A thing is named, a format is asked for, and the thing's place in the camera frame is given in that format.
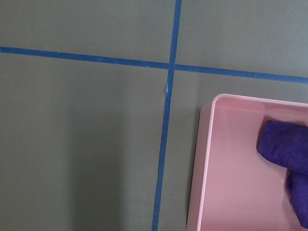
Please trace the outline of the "purple cloth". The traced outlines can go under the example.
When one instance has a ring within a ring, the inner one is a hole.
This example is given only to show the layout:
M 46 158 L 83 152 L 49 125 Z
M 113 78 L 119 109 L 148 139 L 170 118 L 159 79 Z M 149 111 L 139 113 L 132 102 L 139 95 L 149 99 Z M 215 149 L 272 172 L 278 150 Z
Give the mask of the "purple cloth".
M 269 120 L 258 138 L 257 152 L 266 160 L 287 168 L 286 187 L 300 225 L 308 227 L 308 128 Z

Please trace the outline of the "pink plastic bin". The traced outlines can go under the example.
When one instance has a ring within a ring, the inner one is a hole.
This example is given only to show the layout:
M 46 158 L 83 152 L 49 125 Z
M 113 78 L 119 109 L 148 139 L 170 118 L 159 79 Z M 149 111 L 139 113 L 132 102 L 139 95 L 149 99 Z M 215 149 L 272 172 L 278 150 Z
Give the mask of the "pink plastic bin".
M 268 120 L 308 123 L 305 103 L 220 94 L 202 107 L 187 230 L 301 231 L 288 171 L 257 152 Z

